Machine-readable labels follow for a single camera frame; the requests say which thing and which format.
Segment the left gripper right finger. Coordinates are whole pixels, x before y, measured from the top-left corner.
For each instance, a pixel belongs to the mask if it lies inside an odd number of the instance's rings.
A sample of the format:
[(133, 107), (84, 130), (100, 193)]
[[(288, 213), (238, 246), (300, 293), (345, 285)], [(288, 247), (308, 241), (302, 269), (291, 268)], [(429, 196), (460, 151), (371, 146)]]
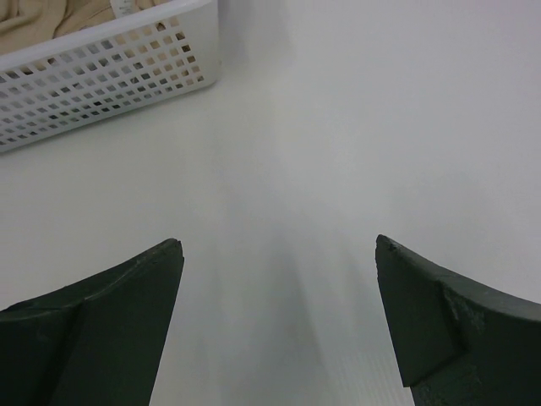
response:
[(402, 384), (417, 405), (538, 405), (540, 306), (376, 239)]

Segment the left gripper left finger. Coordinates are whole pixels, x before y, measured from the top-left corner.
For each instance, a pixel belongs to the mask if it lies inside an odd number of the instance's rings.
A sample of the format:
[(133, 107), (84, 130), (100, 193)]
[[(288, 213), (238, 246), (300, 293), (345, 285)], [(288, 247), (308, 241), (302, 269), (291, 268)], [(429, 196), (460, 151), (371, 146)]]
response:
[(183, 272), (167, 239), (1, 312), (3, 405), (147, 405)]

